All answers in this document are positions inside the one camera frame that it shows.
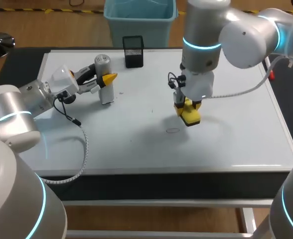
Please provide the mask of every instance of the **plastic bin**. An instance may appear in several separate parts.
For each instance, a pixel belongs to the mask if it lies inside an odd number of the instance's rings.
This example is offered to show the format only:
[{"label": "plastic bin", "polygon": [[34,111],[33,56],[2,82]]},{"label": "plastic bin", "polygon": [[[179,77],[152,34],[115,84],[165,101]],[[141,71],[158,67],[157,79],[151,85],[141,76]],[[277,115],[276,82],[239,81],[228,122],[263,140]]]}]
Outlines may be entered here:
[{"label": "plastic bin", "polygon": [[104,9],[114,47],[133,35],[141,35],[145,47],[167,47],[177,16],[175,0],[106,0]]}]

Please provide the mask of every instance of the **floor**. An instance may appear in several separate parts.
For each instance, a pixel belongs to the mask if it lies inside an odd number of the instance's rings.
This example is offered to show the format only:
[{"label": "floor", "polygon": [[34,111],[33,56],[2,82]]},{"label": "floor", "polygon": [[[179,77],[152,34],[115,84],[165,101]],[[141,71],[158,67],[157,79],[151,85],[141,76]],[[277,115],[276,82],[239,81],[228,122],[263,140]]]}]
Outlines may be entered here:
[{"label": "floor", "polygon": [[[176,0],[185,11],[186,0]],[[72,9],[103,10],[104,0],[86,0]],[[277,7],[292,10],[290,0],[232,0],[242,10]],[[0,0],[4,8],[71,8],[68,0]],[[181,46],[184,15],[173,23],[170,46]],[[70,12],[0,12],[0,32],[16,39],[17,47],[112,46],[109,27],[102,14]],[[0,69],[5,57],[0,59]],[[68,228],[82,230],[240,232],[238,210],[230,208],[127,208],[67,207]],[[254,209],[257,224],[269,213]]]}]

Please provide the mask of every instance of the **yellow block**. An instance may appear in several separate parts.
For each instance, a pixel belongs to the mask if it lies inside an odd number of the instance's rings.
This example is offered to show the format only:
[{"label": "yellow block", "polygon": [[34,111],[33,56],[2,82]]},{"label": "yellow block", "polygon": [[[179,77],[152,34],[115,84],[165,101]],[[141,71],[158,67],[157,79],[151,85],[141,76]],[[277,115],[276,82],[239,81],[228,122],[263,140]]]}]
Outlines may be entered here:
[{"label": "yellow block", "polygon": [[181,116],[181,114],[183,112],[183,108],[177,108],[175,105],[174,105],[174,108],[175,108],[177,116]]},{"label": "yellow block", "polygon": [[201,107],[202,103],[198,103],[195,105],[195,109],[198,110]]},{"label": "yellow block", "polygon": [[110,85],[118,74],[108,74],[102,77],[103,82],[106,86]]},{"label": "yellow block", "polygon": [[185,98],[185,104],[181,118],[186,126],[192,126],[200,123],[201,121],[200,113],[193,107],[192,101],[188,98]]}]

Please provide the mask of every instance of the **cable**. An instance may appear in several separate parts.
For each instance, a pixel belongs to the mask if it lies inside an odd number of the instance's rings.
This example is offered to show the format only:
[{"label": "cable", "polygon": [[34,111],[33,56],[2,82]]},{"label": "cable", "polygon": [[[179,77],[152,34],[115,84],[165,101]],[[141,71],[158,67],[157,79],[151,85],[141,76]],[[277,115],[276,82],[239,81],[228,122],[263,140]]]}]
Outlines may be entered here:
[{"label": "cable", "polygon": [[81,2],[80,4],[73,5],[73,4],[71,4],[71,0],[69,0],[69,5],[70,5],[70,6],[81,6],[81,5],[84,4],[84,3],[85,3],[85,0],[82,0],[82,2]]},{"label": "cable", "polygon": [[82,167],[81,169],[79,170],[79,172],[71,177],[71,178],[67,178],[67,179],[64,179],[64,180],[59,180],[59,181],[54,181],[54,180],[48,180],[48,179],[44,179],[44,178],[41,178],[42,181],[46,184],[64,184],[64,183],[69,183],[77,178],[79,178],[83,171],[85,170],[86,168],[86,164],[87,164],[87,160],[88,160],[88,154],[89,154],[89,142],[88,142],[88,136],[87,136],[87,133],[85,132],[85,130],[82,128],[82,126],[79,126],[83,132],[83,135],[85,137],[85,142],[86,142],[86,149],[85,149],[85,156],[83,158],[83,162],[82,162]]},{"label": "cable", "polygon": [[274,68],[274,66],[276,65],[276,63],[278,61],[282,60],[283,58],[285,58],[285,56],[278,56],[278,57],[275,58],[275,60],[269,66],[264,78],[255,87],[250,88],[249,90],[246,90],[246,91],[238,92],[238,93],[233,93],[233,94],[228,94],[228,95],[220,95],[220,96],[211,96],[211,97],[208,97],[207,99],[218,99],[218,98],[227,98],[227,97],[233,97],[233,96],[241,96],[241,95],[247,94],[249,92],[252,92],[252,91],[258,89],[262,84],[265,83],[267,78],[270,76],[271,71]]},{"label": "cable", "polygon": [[73,176],[73,177],[71,177],[71,178],[64,179],[64,180],[58,180],[58,181],[55,181],[55,180],[48,180],[48,179],[41,178],[42,181],[43,181],[44,183],[46,183],[46,184],[64,184],[64,183],[69,183],[69,182],[71,182],[71,181],[73,181],[73,180],[79,178],[79,177],[82,175],[82,173],[84,172],[85,168],[86,168],[86,164],[87,164],[87,160],[88,160],[88,155],[89,155],[89,141],[88,141],[87,133],[86,133],[85,130],[82,128],[80,121],[78,121],[77,119],[72,118],[72,117],[70,117],[69,115],[67,115],[66,108],[65,108],[65,106],[64,106],[63,101],[62,101],[61,98],[60,98],[59,100],[61,100],[61,103],[62,103],[62,107],[63,107],[63,111],[64,111],[64,112],[60,111],[60,110],[56,107],[56,105],[55,105],[55,101],[56,101],[57,99],[59,99],[59,98],[55,98],[55,100],[53,101],[53,106],[54,106],[54,108],[55,108],[59,113],[61,113],[62,115],[66,116],[66,118],[67,118],[69,121],[73,122],[75,125],[77,125],[77,126],[82,130],[82,133],[83,133],[84,138],[85,138],[85,143],[86,143],[85,156],[84,156],[84,158],[83,158],[82,167],[81,167],[81,169],[79,170],[79,172],[78,172],[75,176]]}]

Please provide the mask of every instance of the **whiteboard surface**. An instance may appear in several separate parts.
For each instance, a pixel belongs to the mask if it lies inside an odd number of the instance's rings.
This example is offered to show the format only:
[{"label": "whiteboard surface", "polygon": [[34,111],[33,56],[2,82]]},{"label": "whiteboard surface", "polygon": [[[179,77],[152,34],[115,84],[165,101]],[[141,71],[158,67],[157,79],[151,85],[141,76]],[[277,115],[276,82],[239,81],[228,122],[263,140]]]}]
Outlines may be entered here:
[{"label": "whiteboard surface", "polygon": [[[42,81],[63,64],[78,71],[101,53],[110,56],[112,71],[118,73],[110,105],[101,105],[98,93],[86,93],[66,106],[89,137],[85,174],[291,170],[293,141],[268,81],[243,96],[204,100],[201,123],[184,125],[175,114],[173,90],[167,85],[169,71],[180,74],[181,52],[145,50],[144,67],[136,69],[125,68],[123,50],[47,55]],[[235,68],[222,53],[214,74],[214,94],[219,95],[255,86],[265,71],[261,64]],[[35,120],[42,139],[20,154],[23,160],[40,176],[77,173],[84,156],[81,130],[54,109]],[[172,128],[178,132],[168,133]]]}]

